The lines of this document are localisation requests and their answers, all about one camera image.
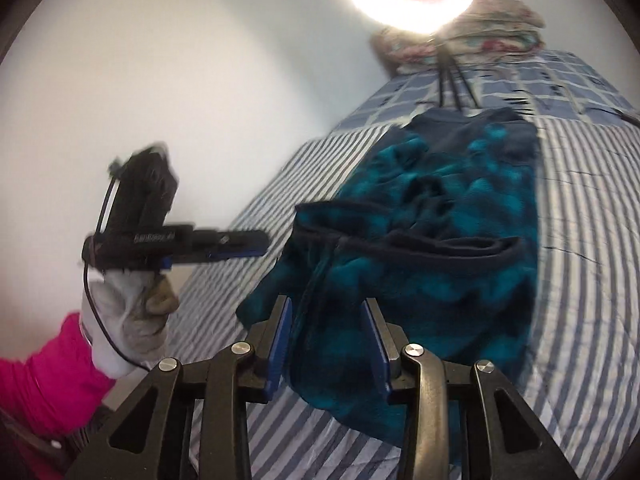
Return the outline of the pink sleeve left forearm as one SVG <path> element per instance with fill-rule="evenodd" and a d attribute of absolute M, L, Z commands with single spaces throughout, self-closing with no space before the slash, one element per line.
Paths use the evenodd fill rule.
<path fill-rule="evenodd" d="M 93 364 L 80 314 L 24 361 L 1 360 L 1 420 L 43 444 L 66 444 L 87 428 L 116 380 Z"/>

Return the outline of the left hand in grey glove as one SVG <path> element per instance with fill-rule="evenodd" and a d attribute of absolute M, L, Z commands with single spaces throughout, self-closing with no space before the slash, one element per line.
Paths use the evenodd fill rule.
<path fill-rule="evenodd" d="M 79 318 L 93 365 L 106 377 L 122 378 L 163 359 L 168 318 L 179 300 L 165 275 L 109 270 L 85 284 Z"/>

